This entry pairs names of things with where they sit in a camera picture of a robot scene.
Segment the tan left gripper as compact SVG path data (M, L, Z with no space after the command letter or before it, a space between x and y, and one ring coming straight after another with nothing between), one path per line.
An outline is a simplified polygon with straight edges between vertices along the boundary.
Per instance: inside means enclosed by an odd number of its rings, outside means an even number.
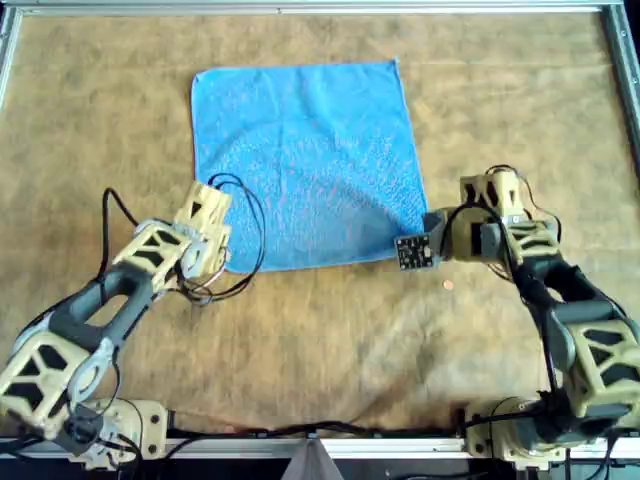
M173 219L175 224L190 227L203 235L210 235L214 228L219 227L214 234L214 266L223 266L227 261L232 229L224 226L224 221L231 202L230 194L194 181Z

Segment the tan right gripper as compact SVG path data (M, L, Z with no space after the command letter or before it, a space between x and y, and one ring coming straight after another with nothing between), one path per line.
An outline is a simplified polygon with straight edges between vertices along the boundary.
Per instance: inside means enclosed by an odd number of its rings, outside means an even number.
M461 204L445 210L446 260L507 262L508 226L525 218L519 179L511 170L460 179Z

